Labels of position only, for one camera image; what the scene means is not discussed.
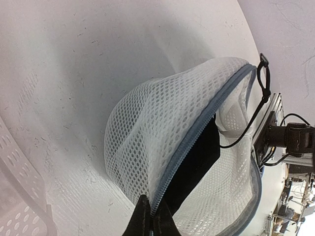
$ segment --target black strap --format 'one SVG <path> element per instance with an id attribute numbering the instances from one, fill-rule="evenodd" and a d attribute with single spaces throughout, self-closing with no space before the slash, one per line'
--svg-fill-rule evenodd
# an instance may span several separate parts
<path id="1" fill-rule="evenodd" d="M 258 113 L 260 112 L 261 108 L 263 107 L 263 105 L 268 102 L 269 97 L 271 95 L 271 91 L 270 91 L 270 70 L 269 70 L 268 66 L 269 66 L 269 61 L 264 56 L 264 54 L 261 53 L 260 54 L 260 63 L 258 65 L 258 67 L 257 67 L 257 78 L 258 78 L 258 82 L 259 82 L 259 85 L 260 85 L 261 90 L 262 90 L 261 102 L 257 106 L 257 108 L 256 108 L 256 110 L 255 110 L 255 112 L 254 112 L 254 114 L 253 114 L 249 124 L 247 125 L 247 127 L 244 130 L 244 132 L 242 133 L 242 135 L 234 143 L 232 143 L 230 145 L 227 145 L 227 146 L 221 146 L 220 145 L 221 148 L 231 148 L 234 145 L 238 144 L 241 141 L 241 139 L 245 136 L 247 131 L 250 129 L 252 123 L 256 119 L 256 117 L 257 117 Z M 262 84 L 261 76 L 260 76 L 260 73 L 261 73 L 261 70 L 262 70 L 263 67 L 266 68 L 266 87 L 264 87 L 264 85 Z"/>
<path id="2" fill-rule="evenodd" d="M 141 195 L 123 236 L 181 236 L 164 200 L 153 218 L 150 211 L 148 197 Z"/>

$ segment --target white mesh bag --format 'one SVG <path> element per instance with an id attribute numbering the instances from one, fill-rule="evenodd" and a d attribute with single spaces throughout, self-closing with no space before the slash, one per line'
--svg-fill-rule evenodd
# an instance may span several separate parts
<path id="1" fill-rule="evenodd" d="M 214 114 L 221 145 L 233 143 L 244 131 L 255 76 L 256 67 L 247 61 L 219 58 L 137 86 L 117 104 L 107 123 L 108 175 L 134 204 L 147 195 L 155 214 Z M 183 235 L 238 235 L 250 222 L 261 196 L 251 143 L 248 132 L 237 145 L 222 149 L 218 161 L 186 197 L 173 216 Z"/>

